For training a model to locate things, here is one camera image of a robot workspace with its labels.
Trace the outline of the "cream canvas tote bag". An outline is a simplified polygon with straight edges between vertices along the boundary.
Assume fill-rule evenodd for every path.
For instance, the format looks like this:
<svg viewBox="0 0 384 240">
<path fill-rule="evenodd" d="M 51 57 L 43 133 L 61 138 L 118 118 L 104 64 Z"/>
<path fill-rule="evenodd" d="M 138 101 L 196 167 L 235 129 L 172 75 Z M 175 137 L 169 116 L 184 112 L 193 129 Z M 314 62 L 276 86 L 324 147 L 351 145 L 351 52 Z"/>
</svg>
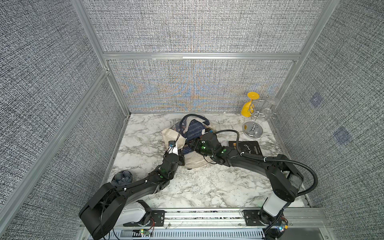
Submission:
<svg viewBox="0 0 384 240">
<path fill-rule="evenodd" d="M 196 153 L 190 144 L 205 133 L 216 132 L 210 121 L 201 115 L 188 114 L 170 128 L 162 130 L 167 152 L 178 150 L 185 158 L 188 170 L 200 168 L 208 163 Z"/>
</svg>

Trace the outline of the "black book gold lettering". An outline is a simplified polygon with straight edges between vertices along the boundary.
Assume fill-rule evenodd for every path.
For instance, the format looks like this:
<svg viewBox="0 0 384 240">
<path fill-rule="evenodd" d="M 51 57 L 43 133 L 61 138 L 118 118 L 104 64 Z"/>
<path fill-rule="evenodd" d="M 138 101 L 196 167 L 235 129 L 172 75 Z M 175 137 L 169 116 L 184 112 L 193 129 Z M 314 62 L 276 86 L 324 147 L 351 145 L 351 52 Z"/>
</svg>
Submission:
<svg viewBox="0 0 384 240">
<path fill-rule="evenodd" d="M 235 141 L 229 141 L 228 144 L 229 150 L 231 150 L 235 155 L 240 156 L 237 151 L 237 143 Z M 244 152 L 252 155 L 263 156 L 260 145 L 257 141 L 239 141 L 239 148 L 241 153 Z"/>
</svg>

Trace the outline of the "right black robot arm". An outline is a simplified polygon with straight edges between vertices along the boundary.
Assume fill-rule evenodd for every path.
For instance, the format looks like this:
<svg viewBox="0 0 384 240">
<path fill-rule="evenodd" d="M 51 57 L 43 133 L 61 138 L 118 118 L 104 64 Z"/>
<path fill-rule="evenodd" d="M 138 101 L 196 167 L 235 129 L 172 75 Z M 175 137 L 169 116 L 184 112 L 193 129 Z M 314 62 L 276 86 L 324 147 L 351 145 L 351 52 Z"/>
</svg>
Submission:
<svg viewBox="0 0 384 240">
<path fill-rule="evenodd" d="M 317 187 L 318 176 L 307 165 L 290 160 L 285 155 L 264 157 L 251 154 L 241 149 L 239 132 L 235 130 L 231 132 L 237 134 L 235 147 L 223 146 L 216 133 L 206 133 L 188 141 L 187 145 L 203 157 L 209 157 L 216 164 L 246 169 L 269 179 L 273 192 L 259 211 L 259 221 L 264 225 L 273 225 L 283 215 L 284 209 L 297 197 L 306 195 Z M 312 185 L 303 191 L 300 189 L 304 176 L 297 167 L 307 170 L 313 177 Z"/>
</svg>

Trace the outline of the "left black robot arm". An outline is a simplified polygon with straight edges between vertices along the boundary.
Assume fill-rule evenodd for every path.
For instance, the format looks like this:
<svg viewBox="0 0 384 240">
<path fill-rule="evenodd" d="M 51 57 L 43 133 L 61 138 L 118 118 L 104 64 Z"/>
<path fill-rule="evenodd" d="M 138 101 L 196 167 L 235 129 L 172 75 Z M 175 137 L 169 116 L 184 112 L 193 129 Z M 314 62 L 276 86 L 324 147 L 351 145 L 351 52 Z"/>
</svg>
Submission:
<svg viewBox="0 0 384 240">
<path fill-rule="evenodd" d="M 79 218 L 93 239 L 102 239 L 113 229 L 126 204 L 163 190 L 174 178 L 178 166 L 183 165 L 184 156 L 171 153 L 144 179 L 120 186 L 102 185 L 80 210 Z"/>
</svg>

